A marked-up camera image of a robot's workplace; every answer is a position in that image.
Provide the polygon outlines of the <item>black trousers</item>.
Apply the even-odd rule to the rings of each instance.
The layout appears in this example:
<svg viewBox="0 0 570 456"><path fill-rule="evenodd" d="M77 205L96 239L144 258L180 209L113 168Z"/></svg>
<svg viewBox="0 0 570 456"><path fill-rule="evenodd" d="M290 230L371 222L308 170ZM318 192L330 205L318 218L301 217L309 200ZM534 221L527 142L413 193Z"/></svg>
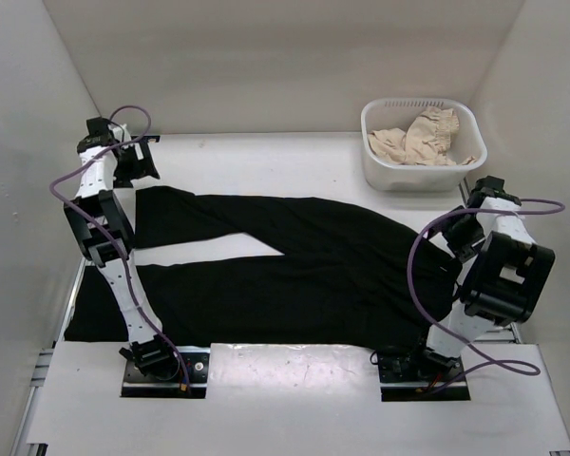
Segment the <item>black trousers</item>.
<svg viewBox="0 0 570 456"><path fill-rule="evenodd" d="M369 209L319 198L196 195L168 186L136 194L142 249L246 234L269 256L144 265L138 273L164 333L178 345L346 344L410 348L430 316L446 317L461 267L415 232Z"/></svg>

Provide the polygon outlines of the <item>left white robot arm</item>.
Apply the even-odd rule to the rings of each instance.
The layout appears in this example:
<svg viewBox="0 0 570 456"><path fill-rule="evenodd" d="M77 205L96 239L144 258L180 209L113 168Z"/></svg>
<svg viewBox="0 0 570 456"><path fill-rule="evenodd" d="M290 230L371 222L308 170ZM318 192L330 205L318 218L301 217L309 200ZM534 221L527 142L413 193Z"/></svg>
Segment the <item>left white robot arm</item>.
<svg viewBox="0 0 570 456"><path fill-rule="evenodd" d="M134 230L114 192L159 176L147 139L134 143L124 127L111 125L103 135L87 135L77 152L88 168L64 211L83 256L107 282L123 317L128 346L121 355L144 376L175 380L181 359L164 340L162 322L148 302L134 261Z"/></svg>

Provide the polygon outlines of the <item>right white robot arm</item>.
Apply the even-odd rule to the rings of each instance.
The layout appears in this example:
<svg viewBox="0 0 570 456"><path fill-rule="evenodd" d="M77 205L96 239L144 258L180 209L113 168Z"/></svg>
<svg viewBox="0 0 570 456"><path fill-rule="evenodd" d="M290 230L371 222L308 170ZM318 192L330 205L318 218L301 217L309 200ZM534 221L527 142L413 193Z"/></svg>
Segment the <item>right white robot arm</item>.
<svg viewBox="0 0 570 456"><path fill-rule="evenodd" d="M435 235L446 240L461 267L462 283L449 314L429 315L408 280L412 301L431 326L425 346L408 355L408 370L428 380L441 368L451 370L463 349L492 329L523 323L534 312L554 266L553 250L541 246L527 232L523 199L507 193L504 180L478 180L464 206L432 221L413 241L407 273L413 273L416 250Z"/></svg>

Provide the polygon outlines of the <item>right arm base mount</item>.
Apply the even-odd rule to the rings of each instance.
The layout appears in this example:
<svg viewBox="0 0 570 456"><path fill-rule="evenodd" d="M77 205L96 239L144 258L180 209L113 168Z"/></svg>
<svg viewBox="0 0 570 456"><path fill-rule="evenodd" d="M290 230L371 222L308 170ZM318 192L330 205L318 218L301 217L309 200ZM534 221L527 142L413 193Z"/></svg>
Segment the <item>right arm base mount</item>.
<svg viewBox="0 0 570 456"><path fill-rule="evenodd" d="M430 359L421 349L373 351L383 403L460 402L471 399L461 358L445 364Z"/></svg>

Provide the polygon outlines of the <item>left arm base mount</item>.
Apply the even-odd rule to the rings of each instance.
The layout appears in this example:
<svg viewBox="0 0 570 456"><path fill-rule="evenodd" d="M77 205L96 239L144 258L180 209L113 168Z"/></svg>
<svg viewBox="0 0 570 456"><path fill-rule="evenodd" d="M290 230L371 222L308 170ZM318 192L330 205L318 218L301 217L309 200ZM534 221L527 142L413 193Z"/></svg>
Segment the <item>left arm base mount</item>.
<svg viewBox="0 0 570 456"><path fill-rule="evenodd" d="M178 350L188 372L188 382L177 357L152 373L142 373L132 360L127 359L123 370L122 398L204 399L210 371L210 348L180 346Z"/></svg>

